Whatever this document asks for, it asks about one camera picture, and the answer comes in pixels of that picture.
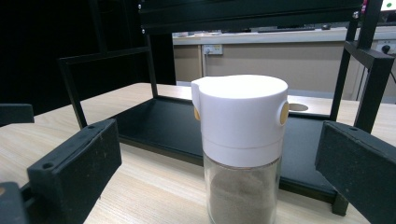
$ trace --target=white counter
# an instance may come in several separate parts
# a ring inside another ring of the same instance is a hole
[[[331,30],[296,31],[280,33],[240,33],[205,36],[174,37],[174,45],[203,44],[252,44],[252,43],[298,43],[344,41],[347,29],[344,27]],[[396,39],[396,27],[378,27],[374,40]]]

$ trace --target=black bracket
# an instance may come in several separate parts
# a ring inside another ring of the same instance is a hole
[[[116,121],[87,126],[30,166],[21,190],[0,184],[1,222],[83,223],[120,165]]]
[[[324,121],[316,168],[371,223],[396,223],[396,147]]]
[[[34,123],[33,108],[25,104],[0,104],[0,125]]]

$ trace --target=metal frame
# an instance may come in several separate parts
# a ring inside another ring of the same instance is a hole
[[[128,56],[128,55],[133,55],[133,54],[138,54],[138,53],[147,53],[147,57],[150,63],[150,80],[151,80],[151,87],[153,89],[152,93],[153,96],[156,97],[158,95],[157,93],[157,87],[156,87],[156,81],[155,81],[155,75],[153,74],[153,64],[152,64],[152,55],[151,51],[149,50],[149,47],[141,47],[141,48],[135,48],[135,49],[122,49],[122,50],[117,50],[117,51],[110,51],[110,52],[105,52],[105,53],[98,53],[98,54],[90,54],[90,55],[82,55],[82,56],[77,56],[77,57],[69,57],[69,58],[61,58],[58,59],[58,64],[61,69],[63,78],[64,78],[64,84],[67,89],[67,93],[69,94],[69,98],[71,100],[72,106],[75,110],[77,120],[78,120],[78,125],[82,129],[85,126],[87,126],[87,120],[85,119],[84,112],[81,106],[81,102],[78,96],[78,90],[76,88],[76,84],[73,79],[73,75],[70,71],[70,65],[71,64],[76,64],[76,63],[87,63],[87,62],[93,62],[93,61],[99,61],[99,60],[105,60],[105,59],[110,59],[110,58],[116,58],[116,57],[122,57],[122,56]]]
[[[363,89],[355,127],[368,133],[373,129],[394,58],[371,50],[375,27],[378,21],[382,1],[369,1],[365,9],[358,41],[354,41],[358,28],[362,1],[289,1],[282,4],[270,1],[207,1],[207,0],[151,0],[139,5],[142,30],[156,35],[180,31],[218,30],[271,25],[292,25],[300,23],[322,23],[350,21],[346,33],[346,43],[341,59],[339,74],[335,86],[330,116],[303,115],[291,113],[291,117],[336,120],[341,104],[350,56],[369,69],[369,75]],[[348,202],[337,194],[332,211],[344,216]]]

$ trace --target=clear plastic jar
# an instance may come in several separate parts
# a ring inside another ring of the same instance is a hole
[[[207,209],[213,223],[274,223],[280,158],[259,167],[231,167],[204,153]]]

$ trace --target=screw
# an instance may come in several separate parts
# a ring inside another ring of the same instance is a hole
[[[358,19],[359,18],[359,14],[360,14],[359,11],[354,12],[353,15],[352,15],[352,18],[353,19]]]

